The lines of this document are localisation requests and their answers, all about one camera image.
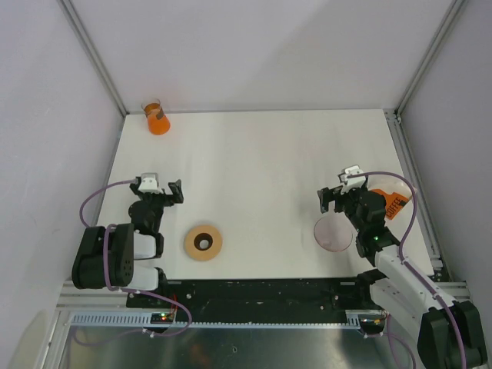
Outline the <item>orange glass carafe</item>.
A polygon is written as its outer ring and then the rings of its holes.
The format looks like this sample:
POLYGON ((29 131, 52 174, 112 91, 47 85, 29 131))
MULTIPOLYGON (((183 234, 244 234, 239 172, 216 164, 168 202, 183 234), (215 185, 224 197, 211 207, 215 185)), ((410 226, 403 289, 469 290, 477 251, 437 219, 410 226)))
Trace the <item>orange glass carafe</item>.
POLYGON ((158 99, 146 101, 141 107, 147 118, 148 130, 153 135, 164 135, 170 130, 171 123, 165 115, 161 102, 158 99))

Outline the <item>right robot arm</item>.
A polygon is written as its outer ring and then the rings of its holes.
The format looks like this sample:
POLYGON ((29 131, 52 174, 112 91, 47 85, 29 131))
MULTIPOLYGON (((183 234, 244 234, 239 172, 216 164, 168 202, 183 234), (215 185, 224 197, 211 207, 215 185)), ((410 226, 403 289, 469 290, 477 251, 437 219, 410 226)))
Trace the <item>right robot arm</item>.
POLYGON ((318 191, 322 212, 344 214, 357 232, 358 254, 373 269, 358 275, 354 289, 363 308, 380 306, 415 340, 425 368, 475 368, 488 361, 480 313, 471 301, 459 302, 399 252, 401 242, 385 221, 383 195, 365 185, 343 192, 318 191))

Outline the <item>white paper coffee filter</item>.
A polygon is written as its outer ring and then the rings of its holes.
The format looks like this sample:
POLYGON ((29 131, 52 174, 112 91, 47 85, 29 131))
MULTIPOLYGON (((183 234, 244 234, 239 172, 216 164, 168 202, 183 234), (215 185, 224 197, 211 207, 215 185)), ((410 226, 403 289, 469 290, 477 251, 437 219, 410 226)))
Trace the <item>white paper coffee filter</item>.
POLYGON ((409 201, 413 197, 411 188, 404 181, 390 175, 371 175, 368 189, 382 194, 387 201, 393 201, 395 198, 409 201))

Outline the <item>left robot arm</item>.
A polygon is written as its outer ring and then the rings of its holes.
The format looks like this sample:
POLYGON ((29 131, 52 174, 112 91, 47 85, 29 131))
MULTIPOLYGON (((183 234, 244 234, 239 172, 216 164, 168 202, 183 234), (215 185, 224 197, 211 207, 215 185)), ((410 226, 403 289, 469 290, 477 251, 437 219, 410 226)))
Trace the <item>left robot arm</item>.
POLYGON ((136 261, 159 259, 164 253, 165 238, 160 227, 165 209, 184 202, 181 180, 170 182, 168 187, 169 194, 161 188, 155 173, 144 173, 108 184, 83 201, 79 217, 85 231, 71 270, 77 289, 129 288, 143 291, 143 298, 153 307, 168 302, 170 289, 159 281, 161 269, 135 265, 136 261), (89 225, 84 219, 86 204, 119 185, 127 185, 138 197, 128 208, 130 221, 106 227, 89 225))

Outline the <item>clear glass dripper cone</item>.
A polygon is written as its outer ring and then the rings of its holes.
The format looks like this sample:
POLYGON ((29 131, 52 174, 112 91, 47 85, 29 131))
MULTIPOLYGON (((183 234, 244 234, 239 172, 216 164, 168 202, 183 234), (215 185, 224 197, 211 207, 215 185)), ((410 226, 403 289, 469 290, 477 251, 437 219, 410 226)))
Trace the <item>clear glass dripper cone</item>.
POLYGON ((351 223, 341 214, 329 214, 320 218, 314 226, 314 239, 326 251, 342 252, 353 241, 351 223))

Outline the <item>orange coffee filter packet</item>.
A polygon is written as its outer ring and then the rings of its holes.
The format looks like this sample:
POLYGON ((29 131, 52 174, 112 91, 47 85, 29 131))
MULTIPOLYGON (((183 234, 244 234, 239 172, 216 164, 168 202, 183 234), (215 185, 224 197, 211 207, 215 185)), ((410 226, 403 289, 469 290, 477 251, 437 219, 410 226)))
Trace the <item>orange coffee filter packet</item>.
POLYGON ((386 201, 385 218, 389 221, 392 221, 411 200, 411 193, 400 185, 379 184, 370 190, 384 197, 386 201))

